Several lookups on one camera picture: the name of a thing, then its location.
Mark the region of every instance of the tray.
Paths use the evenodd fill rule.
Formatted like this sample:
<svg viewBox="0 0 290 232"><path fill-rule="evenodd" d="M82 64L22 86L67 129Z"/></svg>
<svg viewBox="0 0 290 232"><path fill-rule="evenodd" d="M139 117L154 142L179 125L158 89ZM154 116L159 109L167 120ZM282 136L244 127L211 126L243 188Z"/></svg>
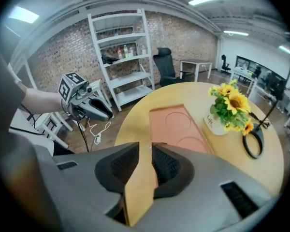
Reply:
<svg viewBox="0 0 290 232"><path fill-rule="evenodd" d="M182 104L150 110L149 123L153 143L213 154L201 130Z"/></svg>

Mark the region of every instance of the potted plant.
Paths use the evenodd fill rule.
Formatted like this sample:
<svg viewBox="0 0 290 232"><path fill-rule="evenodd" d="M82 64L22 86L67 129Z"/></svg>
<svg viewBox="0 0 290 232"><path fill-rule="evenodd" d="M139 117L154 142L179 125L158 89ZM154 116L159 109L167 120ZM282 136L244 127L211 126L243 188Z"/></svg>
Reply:
<svg viewBox="0 0 290 232"><path fill-rule="evenodd" d="M221 84L209 89L209 96L216 97L215 104L211 105L209 114L204 121L215 135L224 135L229 131L242 131L247 135L253 130L250 122L250 106L245 95L241 94L236 80L229 84Z"/></svg>

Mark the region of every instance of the shelf board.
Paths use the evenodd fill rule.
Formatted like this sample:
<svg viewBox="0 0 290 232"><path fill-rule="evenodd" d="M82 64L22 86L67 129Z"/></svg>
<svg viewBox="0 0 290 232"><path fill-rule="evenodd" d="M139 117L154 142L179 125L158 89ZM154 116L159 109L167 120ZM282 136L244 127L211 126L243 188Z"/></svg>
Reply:
<svg viewBox="0 0 290 232"><path fill-rule="evenodd" d="M126 91L116 94L116 98L119 104L122 106L138 98L141 98L145 95L148 95L152 91L153 90L150 89L149 87L140 85L140 86L137 86L137 87L134 87L134 88L131 88L131 89L128 89Z"/></svg>
<svg viewBox="0 0 290 232"><path fill-rule="evenodd" d="M150 73L134 72L129 75L121 76L119 78L111 80L111 86L112 88L116 88L148 77L150 77Z"/></svg>
<svg viewBox="0 0 290 232"><path fill-rule="evenodd" d="M120 44L128 44L137 41L141 37L146 36L145 33L129 33L123 35L117 35L113 37L108 37L105 39L98 40L97 43L100 49L108 48Z"/></svg>
<svg viewBox="0 0 290 232"><path fill-rule="evenodd" d="M120 63L123 63L123 62L131 61L131 60L135 60L135 59L139 59L139 58L148 58L148 57L149 57L149 54L136 55L136 56L133 56L133 57L130 57L130 58L120 59L120 60L118 60L116 62L113 62L113 64L103 64L103 67L108 67L108 66L112 66L112 65L115 65L115 64L120 64Z"/></svg>
<svg viewBox="0 0 290 232"><path fill-rule="evenodd" d="M142 14L124 13L110 14L92 19L96 33L113 29L130 28L134 23L142 19Z"/></svg>

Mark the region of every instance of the flower pot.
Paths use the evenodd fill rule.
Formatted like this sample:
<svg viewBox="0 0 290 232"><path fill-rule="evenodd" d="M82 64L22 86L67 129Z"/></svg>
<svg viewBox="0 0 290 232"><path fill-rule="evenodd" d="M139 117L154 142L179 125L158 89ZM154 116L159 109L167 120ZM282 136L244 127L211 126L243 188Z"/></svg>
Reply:
<svg viewBox="0 0 290 232"><path fill-rule="evenodd" d="M208 113L204 117L204 122L214 135L222 136L228 133L224 130L224 125L221 124L220 118L216 114L211 114L208 111Z"/></svg>

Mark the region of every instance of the yellow tabletop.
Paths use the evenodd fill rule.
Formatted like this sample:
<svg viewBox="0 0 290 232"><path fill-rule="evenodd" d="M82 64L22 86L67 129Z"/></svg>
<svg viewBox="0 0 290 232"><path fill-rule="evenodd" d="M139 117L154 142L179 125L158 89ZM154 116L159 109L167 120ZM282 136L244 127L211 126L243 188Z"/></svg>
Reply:
<svg viewBox="0 0 290 232"><path fill-rule="evenodd" d="M242 134L231 131L224 136L215 136L203 121L214 99L208 96L213 84L188 82L157 89L140 100L129 112L121 125L115 145L140 142L139 164L126 184L126 205L130 225L133 226L153 203L156 188L156 174L151 165L151 135L149 111L153 108L184 104L205 135L214 153L233 164L264 185L273 195L278 195L284 172L284 159L278 135L273 126L264 135L264 153L259 159L252 159L244 149ZM249 101L251 111L259 118L264 113ZM249 138L248 144L256 153L258 144Z"/></svg>

